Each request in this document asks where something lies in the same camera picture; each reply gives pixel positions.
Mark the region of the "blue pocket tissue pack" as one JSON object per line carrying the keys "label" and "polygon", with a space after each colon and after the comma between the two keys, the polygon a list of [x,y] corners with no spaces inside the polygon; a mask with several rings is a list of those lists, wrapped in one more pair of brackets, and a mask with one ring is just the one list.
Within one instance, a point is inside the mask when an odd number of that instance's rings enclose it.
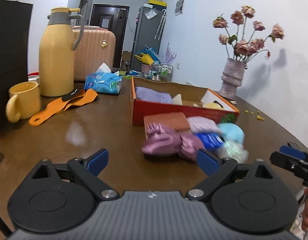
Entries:
{"label": "blue pocket tissue pack", "polygon": [[216,153],[224,144],[224,140],[216,133],[195,133],[194,135],[203,143],[204,148],[211,153]]}

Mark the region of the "light blue plush toy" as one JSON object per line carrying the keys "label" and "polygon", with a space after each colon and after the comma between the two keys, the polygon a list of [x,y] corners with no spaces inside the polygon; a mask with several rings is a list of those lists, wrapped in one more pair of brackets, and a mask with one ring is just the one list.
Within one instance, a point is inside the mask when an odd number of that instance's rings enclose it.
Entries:
{"label": "light blue plush toy", "polygon": [[233,141],[241,145],[244,143],[245,134],[238,125],[224,122],[219,123],[217,126],[221,130],[221,137],[225,141]]}

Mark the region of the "lilac ruffled headband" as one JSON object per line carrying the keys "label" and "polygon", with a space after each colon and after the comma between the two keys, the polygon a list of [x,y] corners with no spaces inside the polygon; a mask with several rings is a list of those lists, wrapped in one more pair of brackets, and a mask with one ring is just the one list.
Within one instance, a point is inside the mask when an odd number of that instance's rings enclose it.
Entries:
{"label": "lilac ruffled headband", "polygon": [[222,133],[222,130],[211,119],[202,116],[192,116],[188,117],[187,120],[192,133]]}

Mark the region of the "orange brown sponge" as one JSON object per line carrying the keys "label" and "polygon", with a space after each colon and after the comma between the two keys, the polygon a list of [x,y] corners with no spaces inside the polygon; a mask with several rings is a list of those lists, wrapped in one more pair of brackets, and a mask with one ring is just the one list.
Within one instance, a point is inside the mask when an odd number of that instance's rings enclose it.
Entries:
{"label": "orange brown sponge", "polygon": [[154,122],[166,125],[178,132],[190,131],[190,124],[185,114],[181,112],[147,115],[144,117],[145,129]]}

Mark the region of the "purple satin bow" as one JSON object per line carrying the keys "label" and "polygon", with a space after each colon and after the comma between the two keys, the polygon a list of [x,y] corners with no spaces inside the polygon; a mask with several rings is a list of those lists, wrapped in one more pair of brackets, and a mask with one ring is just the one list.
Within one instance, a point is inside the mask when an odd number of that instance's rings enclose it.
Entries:
{"label": "purple satin bow", "polygon": [[146,127],[147,139],[142,146],[144,155],[167,157],[179,155],[196,161],[197,152],[205,149],[203,142],[192,132],[178,132],[166,125],[154,122]]}

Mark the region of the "lavender towel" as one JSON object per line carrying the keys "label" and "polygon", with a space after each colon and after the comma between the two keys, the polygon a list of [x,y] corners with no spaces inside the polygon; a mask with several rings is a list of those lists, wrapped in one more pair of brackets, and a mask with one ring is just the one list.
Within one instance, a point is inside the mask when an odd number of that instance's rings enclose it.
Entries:
{"label": "lavender towel", "polygon": [[139,100],[158,103],[173,103],[172,97],[168,93],[157,92],[146,87],[136,87],[136,97]]}

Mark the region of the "yellow mug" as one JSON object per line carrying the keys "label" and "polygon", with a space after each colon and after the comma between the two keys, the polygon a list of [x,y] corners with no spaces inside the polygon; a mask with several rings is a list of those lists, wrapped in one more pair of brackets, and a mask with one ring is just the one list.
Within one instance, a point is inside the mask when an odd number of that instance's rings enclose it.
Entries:
{"label": "yellow mug", "polygon": [[18,83],[9,89],[6,105],[6,117],[16,123],[20,119],[29,119],[41,111],[39,84],[36,81]]}

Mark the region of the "pink textured vase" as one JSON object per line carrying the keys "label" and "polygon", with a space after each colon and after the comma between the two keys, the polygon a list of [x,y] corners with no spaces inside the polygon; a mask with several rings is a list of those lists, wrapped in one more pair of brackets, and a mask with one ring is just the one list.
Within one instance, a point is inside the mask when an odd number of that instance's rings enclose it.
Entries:
{"label": "pink textured vase", "polygon": [[243,76],[247,65],[241,61],[227,59],[223,73],[222,86],[219,95],[228,100],[235,100],[237,88],[242,86]]}

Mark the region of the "red cardboard box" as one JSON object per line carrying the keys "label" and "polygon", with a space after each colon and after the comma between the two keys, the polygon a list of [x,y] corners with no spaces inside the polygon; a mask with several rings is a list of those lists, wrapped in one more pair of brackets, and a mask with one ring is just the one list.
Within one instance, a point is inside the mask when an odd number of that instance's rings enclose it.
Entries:
{"label": "red cardboard box", "polygon": [[[136,88],[144,87],[160,93],[170,94],[172,98],[181,95],[181,104],[149,102],[137,97]],[[235,123],[240,111],[209,88],[182,85],[173,82],[153,81],[133,77],[131,79],[132,124],[142,126],[147,115],[181,112],[186,117],[203,116],[219,122]]]}

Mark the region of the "dried pink roses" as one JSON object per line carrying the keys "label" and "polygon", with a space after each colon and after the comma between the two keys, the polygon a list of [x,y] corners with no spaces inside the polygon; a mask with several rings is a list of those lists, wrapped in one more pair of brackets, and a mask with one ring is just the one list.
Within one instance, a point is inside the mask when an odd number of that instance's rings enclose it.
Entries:
{"label": "dried pink roses", "polygon": [[266,37],[256,37],[256,33],[265,31],[266,27],[262,22],[254,20],[255,13],[256,10],[249,5],[243,5],[240,10],[235,10],[230,15],[232,24],[236,26],[234,31],[229,31],[229,23],[223,15],[213,20],[212,26],[215,29],[225,31],[219,35],[218,40],[225,47],[228,58],[248,64],[258,54],[264,52],[265,58],[269,59],[271,53],[265,48],[266,41],[271,40],[275,43],[285,38],[284,29],[278,23],[273,25]]}

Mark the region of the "yellow thermos jug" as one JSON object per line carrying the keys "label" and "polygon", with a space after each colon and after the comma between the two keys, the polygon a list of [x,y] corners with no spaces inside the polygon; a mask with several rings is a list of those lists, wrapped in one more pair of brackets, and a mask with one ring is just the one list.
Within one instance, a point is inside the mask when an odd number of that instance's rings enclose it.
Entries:
{"label": "yellow thermos jug", "polygon": [[40,93],[58,97],[74,89],[74,51],[84,34],[79,8],[58,7],[48,15],[39,45]]}

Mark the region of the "peach suitcase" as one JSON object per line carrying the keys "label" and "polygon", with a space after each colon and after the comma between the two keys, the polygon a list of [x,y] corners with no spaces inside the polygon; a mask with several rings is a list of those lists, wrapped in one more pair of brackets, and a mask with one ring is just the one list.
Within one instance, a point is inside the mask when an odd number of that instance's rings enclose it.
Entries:
{"label": "peach suitcase", "polygon": [[74,80],[85,81],[104,63],[113,68],[116,37],[98,26],[84,26],[83,36],[74,51]]}

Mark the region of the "dark entrance door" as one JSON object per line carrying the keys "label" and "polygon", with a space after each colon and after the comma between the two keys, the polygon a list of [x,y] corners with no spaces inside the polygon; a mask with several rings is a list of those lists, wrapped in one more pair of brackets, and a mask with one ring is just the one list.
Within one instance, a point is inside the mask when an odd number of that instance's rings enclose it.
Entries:
{"label": "dark entrance door", "polygon": [[121,67],[124,37],[130,7],[124,5],[93,4],[90,24],[112,32],[115,36],[114,69]]}

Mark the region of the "grey refrigerator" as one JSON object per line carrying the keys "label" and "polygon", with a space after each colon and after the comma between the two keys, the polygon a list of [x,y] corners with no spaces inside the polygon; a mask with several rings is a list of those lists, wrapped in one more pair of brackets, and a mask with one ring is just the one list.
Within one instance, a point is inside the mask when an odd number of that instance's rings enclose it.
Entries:
{"label": "grey refrigerator", "polygon": [[166,7],[158,4],[152,4],[152,8],[141,6],[136,21],[136,32],[134,35],[131,69],[141,71],[141,62],[134,56],[147,48],[153,48],[156,53],[159,52],[159,25]]}

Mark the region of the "yellow box on fridge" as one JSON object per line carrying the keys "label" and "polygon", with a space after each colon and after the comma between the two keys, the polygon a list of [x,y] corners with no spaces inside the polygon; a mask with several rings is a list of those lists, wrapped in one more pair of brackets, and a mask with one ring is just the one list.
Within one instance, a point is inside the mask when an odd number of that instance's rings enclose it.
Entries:
{"label": "yellow box on fridge", "polygon": [[167,7],[167,3],[163,2],[163,1],[149,0],[148,3],[149,3],[149,4],[159,5],[159,6],[161,6],[161,7]]}

